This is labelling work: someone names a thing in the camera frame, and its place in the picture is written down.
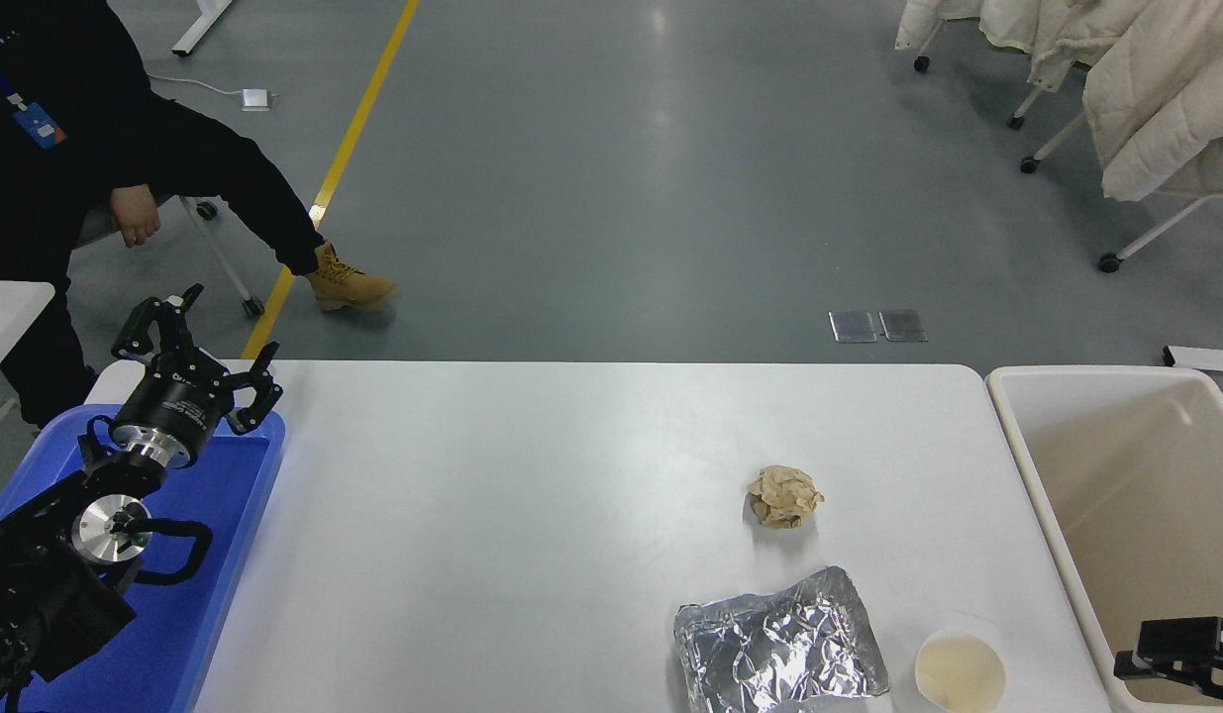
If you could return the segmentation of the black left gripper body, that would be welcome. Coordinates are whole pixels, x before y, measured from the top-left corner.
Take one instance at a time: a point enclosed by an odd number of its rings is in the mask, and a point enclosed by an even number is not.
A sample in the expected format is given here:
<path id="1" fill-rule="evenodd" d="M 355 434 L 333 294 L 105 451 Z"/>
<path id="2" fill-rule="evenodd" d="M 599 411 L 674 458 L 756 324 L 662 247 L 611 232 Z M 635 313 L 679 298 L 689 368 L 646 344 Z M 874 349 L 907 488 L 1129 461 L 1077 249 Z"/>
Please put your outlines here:
<path id="1" fill-rule="evenodd" d="M 110 423 L 110 441 L 128 446 L 143 432 L 158 432 L 179 441 L 183 453 L 202 453 L 216 433 L 223 415 L 232 408 L 223 383 L 231 375 L 224 364 L 194 364 L 193 369 L 146 362 L 144 374 Z"/>

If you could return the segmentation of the blue-badge person's left hand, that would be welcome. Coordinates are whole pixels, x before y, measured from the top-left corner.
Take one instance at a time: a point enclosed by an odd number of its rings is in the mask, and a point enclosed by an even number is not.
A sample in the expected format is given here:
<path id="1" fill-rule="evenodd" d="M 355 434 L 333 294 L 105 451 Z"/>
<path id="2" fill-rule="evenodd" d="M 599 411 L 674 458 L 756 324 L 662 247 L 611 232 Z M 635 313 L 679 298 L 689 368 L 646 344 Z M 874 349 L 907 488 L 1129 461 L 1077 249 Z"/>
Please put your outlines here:
<path id="1" fill-rule="evenodd" d="M 143 247 L 161 230 L 161 213 L 148 183 L 110 190 L 109 208 L 124 247 Z"/>

